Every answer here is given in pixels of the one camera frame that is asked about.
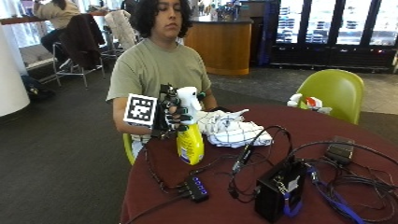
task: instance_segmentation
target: green chair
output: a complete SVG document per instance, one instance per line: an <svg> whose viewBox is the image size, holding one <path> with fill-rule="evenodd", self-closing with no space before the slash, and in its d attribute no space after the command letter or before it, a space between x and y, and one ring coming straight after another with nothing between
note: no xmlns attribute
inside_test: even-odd
<svg viewBox="0 0 398 224"><path fill-rule="evenodd" d="M308 77L297 93L302 94L301 104L306 97L316 97L332 108L333 117L358 124L364 89L364 80L354 73L326 69Z"/></svg>
<svg viewBox="0 0 398 224"><path fill-rule="evenodd" d="M132 147L132 135L129 133L124 133L124 150L125 150L125 155L129 160L129 163L133 165L135 164L135 156L133 156L133 147Z"/></svg>

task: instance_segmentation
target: yellow spray bottle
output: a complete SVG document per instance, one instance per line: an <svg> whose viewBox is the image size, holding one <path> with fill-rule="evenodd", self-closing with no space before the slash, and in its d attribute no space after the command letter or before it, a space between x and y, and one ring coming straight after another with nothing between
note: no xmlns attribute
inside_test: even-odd
<svg viewBox="0 0 398 224"><path fill-rule="evenodd" d="M180 106L188 109L185 115L192 116L190 120L181 122L186 125L188 130L177 132L177 151L178 156L188 164L197 164L204 156L204 145L197 123L197 113L201 110L197 98L197 88L184 87L177 89L177 97L180 98Z"/></svg>

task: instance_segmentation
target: refrigerator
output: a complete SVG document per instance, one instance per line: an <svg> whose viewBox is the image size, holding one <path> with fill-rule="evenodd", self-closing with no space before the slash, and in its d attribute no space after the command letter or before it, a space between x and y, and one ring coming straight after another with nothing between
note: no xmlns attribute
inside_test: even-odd
<svg viewBox="0 0 398 224"><path fill-rule="evenodd" d="M280 0L277 3L270 64L391 68L397 54L398 1Z"/></svg>

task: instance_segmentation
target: maroon tablecloth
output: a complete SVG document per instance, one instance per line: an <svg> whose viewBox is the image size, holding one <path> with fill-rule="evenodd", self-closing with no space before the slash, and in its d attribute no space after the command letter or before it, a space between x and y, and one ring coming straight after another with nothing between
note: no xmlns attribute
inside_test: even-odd
<svg viewBox="0 0 398 224"><path fill-rule="evenodd" d="M375 149L398 160L398 146L383 139L382 136L364 130L344 120L309 110L281 105L241 105L230 106L230 108L236 111L245 108L250 109L250 111L244 114L245 121L253 121L257 125L262 125L264 127L280 125L286 128L293 137L294 147L313 141L332 140L336 135L340 135L353 139L357 144ZM188 176L188 172L192 169L197 169L209 164L221 155L238 154L242 150L242 148L214 147L206 140L204 141L204 160L194 166L185 164L180 160L176 139L153 139L148 143L147 148L153 171L159 174L166 186L176 186ZM289 142L286 137L280 134L274 139L273 148L258 147L256 152L261 152L266 155L272 150L270 161L276 164L286 156L288 147ZM317 159L324 155L326 147L326 145L306 147L298 151L296 156L298 158ZM364 149L356 149L353 161L375 170L389 172L393 180L395 182L398 181L398 167L391 161L375 156ZM198 174L198 178L210 195L208 201L194 203L189 199L181 199L141 216L133 223L268 223L254 210L254 202L241 203L232 198L228 192L230 177L225 173L232 171L234 162L236 160L232 159L222 160L209 170ZM244 169L237 175L240 189L248 189L250 193L250 190L256 187L257 178L270 167L270 164L261 163L254 168ZM357 169L358 165L352 164L350 168ZM389 176L385 173L375 173L389 180ZM329 171L326 169L321 175L324 175L322 178L332 178L332 170ZM349 203L361 203L364 198L370 198L370 194L374 194L374 190L364 188L362 186L348 186L342 190L345 197L350 196ZM161 191L160 185L149 173L144 153L140 153L128 178L121 223L125 223L144 210L165 203L174 197L174 193L166 194ZM298 215L296 217L284 216L277 223L350 223L350 220L338 215L330 208L309 178L306 178L302 203L304 205ZM362 209L358 211L361 216L374 213L375 211L365 211L362 207L360 207L360 209Z"/></svg>

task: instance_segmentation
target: wooden counter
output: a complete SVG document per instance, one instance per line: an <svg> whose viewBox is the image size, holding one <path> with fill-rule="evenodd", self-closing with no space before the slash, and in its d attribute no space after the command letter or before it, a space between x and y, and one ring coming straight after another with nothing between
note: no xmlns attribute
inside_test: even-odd
<svg viewBox="0 0 398 224"><path fill-rule="evenodd" d="M252 23L249 18L232 21L212 21L210 17L193 19L184 44L198 52L208 73L249 74Z"/></svg>
<svg viewBox="0 0 398 224"><path fill-rule="evenodd" d="M89 12L91 15L93 16L104 16L107 14L105 11L93 11ZM11 24L17 24L17 23L25 23L25 22L37 22L37 21L45 21L39 19L35 16L25 16L25 17L12 17L12 18L4 18L0 19L1 25L11 25Z"/></svg>

